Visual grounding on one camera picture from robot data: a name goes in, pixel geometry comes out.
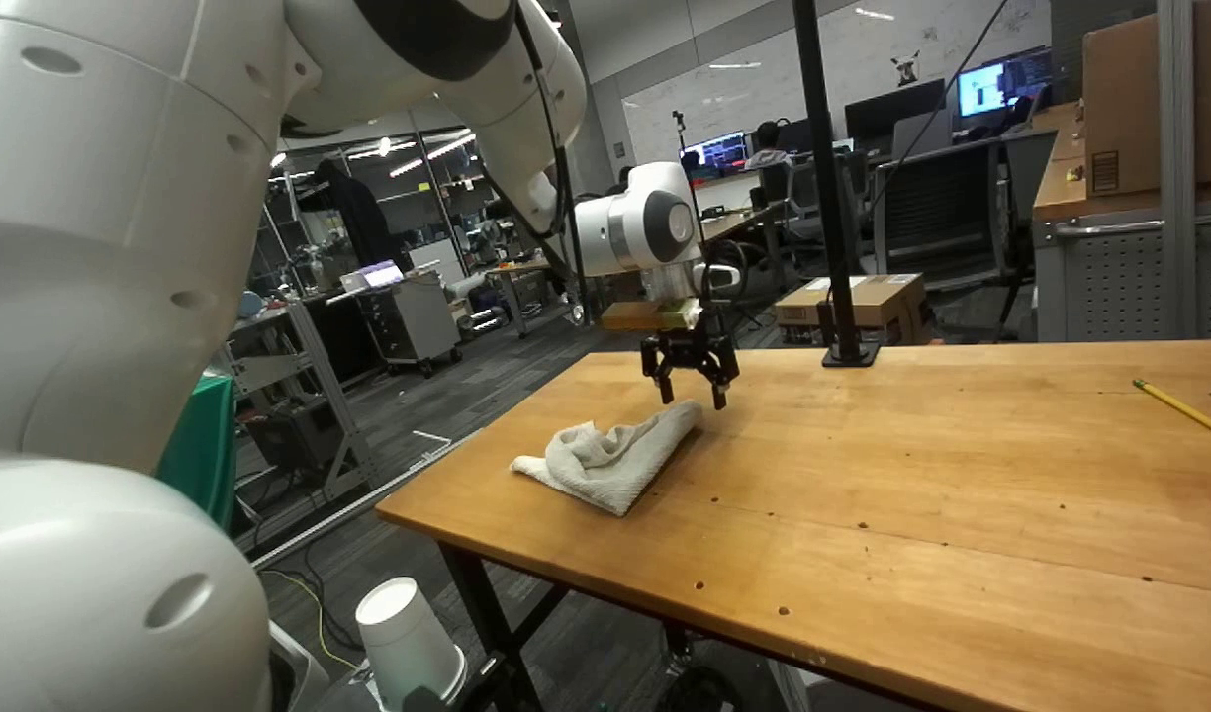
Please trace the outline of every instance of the metal rack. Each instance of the metal rack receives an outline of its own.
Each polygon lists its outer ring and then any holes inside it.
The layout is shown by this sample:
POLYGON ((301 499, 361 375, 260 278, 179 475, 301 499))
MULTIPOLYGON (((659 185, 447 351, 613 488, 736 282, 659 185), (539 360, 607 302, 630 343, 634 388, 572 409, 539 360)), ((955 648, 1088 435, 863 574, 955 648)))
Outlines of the metal rack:
POLYGON ((301 302, 287 302, 286 314, 260 315, 243 323, 235 338, 248 338, 260 328, 277 328, 274 355, 231 355, 239 375, 239 402, 248 402, 256 415, 274 415, 282 402, 294 402, 301 418, 323 413, 331 438, 295 444, 295 447, 323 447, 322 470, 307 477, 306 492, 286 492, 277 502, 260 502, 254 488, 286 484, 294 470, 260 466, 239 475, 239 510, 245 514, 248 529, 239 529, 243 550, 256 550, 331 502, 376 488, 376 455, 344 402, 344 388, 327 364, 323 340, 301 302))

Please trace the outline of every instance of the desk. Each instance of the desk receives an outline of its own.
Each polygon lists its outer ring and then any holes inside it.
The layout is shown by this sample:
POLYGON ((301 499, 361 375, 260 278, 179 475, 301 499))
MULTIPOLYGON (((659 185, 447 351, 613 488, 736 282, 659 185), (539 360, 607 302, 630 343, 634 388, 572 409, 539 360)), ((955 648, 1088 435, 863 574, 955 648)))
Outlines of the desk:
MULTIPOLYGON (((818 303, 832 302, 832 282, 815 278, 770 303, 774 323, 793 338, 797 328, 818 328, 818 303)), ((873 328, 888 340, 921 340, 921 274, 851 278, 851 322, 873 328)))
POLYGON ((1035 185, 1035 223, 1080 223, 1088 212, 1155 212, 1159 194, 1088 198, 1080 103, 1060 103, 1033 120, 1051 125, 1051 150, 1035 185))
POLYGON ((634 351, 593 351, 378 514, 944 707, 1211 707, 1211 431, 1137 375, 1211 413, 1211 343, 741 351, 733 402, 608 517, 510 475, 655 409, 634 351))

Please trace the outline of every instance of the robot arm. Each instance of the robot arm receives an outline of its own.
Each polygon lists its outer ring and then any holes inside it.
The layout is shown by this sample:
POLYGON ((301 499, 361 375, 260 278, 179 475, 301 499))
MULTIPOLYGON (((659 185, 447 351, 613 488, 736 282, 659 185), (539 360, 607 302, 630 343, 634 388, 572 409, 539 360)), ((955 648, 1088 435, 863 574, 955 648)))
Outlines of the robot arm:
POLYGON ((522 223, 549 234, 556 194, 546 168, 583 123, 585 79, 535 0, 287 0, 287 28, 322 66, 287 103, 294 132, 439 103, 476 132, 522 223))
MULTIPOLYGON (((235 323, 282 120, 349 125, 422 96, 479 132, 520 212, 553 227, 546 164, 585 92, 535 0, 0 0, 0 450, 26 455, 0 455, 0 609, 12 613, 0 699, 248 707, 260 696, 256 578, 202 514, 128 470, 159 466, 235 323), (57 607, 58 629, 22 636, 33 607, 57 607), (82 624, 103 634, 95 654, 75 644, 82 624), (129 679, 151 662, 169 684, 129 679)), ((593 274, 688 244, 680 185, 642 170, 624 198, 583 204, 593 274)))

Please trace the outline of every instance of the monitor screen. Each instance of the monitor screen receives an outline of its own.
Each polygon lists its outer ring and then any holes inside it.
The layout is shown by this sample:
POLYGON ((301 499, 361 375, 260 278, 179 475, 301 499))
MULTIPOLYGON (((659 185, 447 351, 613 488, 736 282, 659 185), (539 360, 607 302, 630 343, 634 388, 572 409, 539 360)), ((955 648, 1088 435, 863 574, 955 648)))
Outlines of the monitor screen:
POLYGON ((960 120, 985 120, 996 111, 1008 111, 1018 100, 1039 100, 1047 96, 1051 71, 1047 50, 1033 49, 1022 56, 1001 56, 985 66, 956 75, 956 111, 960 120))
POLYGON ((1008 100, 1005 63, 990 63, 956 79, 960 115, 1005 111, 1008 100))

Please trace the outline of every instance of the black pole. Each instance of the black pole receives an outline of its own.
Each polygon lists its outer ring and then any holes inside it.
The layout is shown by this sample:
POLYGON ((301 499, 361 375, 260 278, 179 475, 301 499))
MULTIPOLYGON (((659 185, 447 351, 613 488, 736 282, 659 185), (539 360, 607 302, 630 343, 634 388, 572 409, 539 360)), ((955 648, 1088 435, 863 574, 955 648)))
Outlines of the black pole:
POLYGON ((542 82, 542 56, 535 49, 535 34, 530 34, 530 25, 522 17, 522 3, 510 3, 516 7, 516 25, 520 25, 520 34, 522 34, 522 49, 525 49, 525 58, 530 58, 530 82, 539 92, 539 107, 542 107, 542 123, 549 132, 549 150, 553 150, 553 170, 556 170, 556 216, 553 216, 553 231, 563 227, 571 237, 571 266, 572 266, 572 302, 585 307, 591 302, 591 278, 583 278, 583 244, 579 244, 579 223, 572 223, 572 185, 571 185, 571 153, 566 146, 556 144, 556 125, 553 125, 553 107, 549 107, 549 86, 542 82))
POLYGON ((818 227, 828 234, 835 332, 840 332, 824 364, 828 369, 866 369, 873 364, 873 347, 857 343, 857 328, 851 322, 847 234, 856 231, 856 223, 847 216, 840 201, 840 170, 835 170, 835 146, 832 146, 835 125, 832 125, 828 71, 818 58, 815 0, 793 0, 793 7, 797 7, 801 71, 802 71, 802 100, 806 100, 810 158, 815 158, 818 227))

